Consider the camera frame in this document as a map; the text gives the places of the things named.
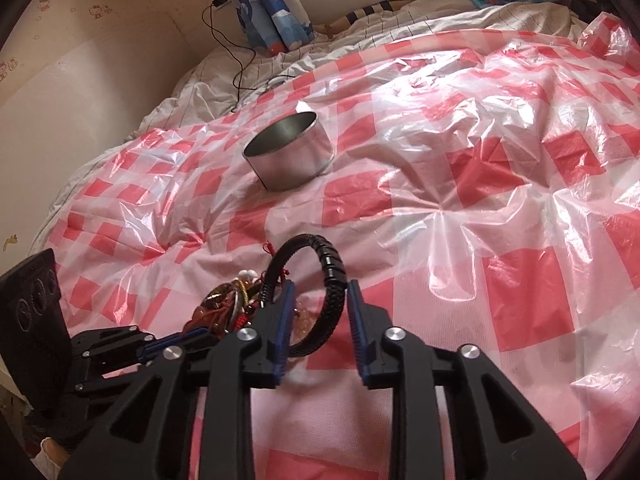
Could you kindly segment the person's left hand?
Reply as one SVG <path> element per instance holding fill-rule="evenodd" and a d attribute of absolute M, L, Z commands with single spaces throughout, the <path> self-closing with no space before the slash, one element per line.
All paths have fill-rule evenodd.
<path fill-rule="evenodd" d="M 32 463 L 44 478 L 56 480 L 69 458 L 70 453 L 65 448 L 46 437 L 40 442 L 40 451 L 32 459 Z"/>

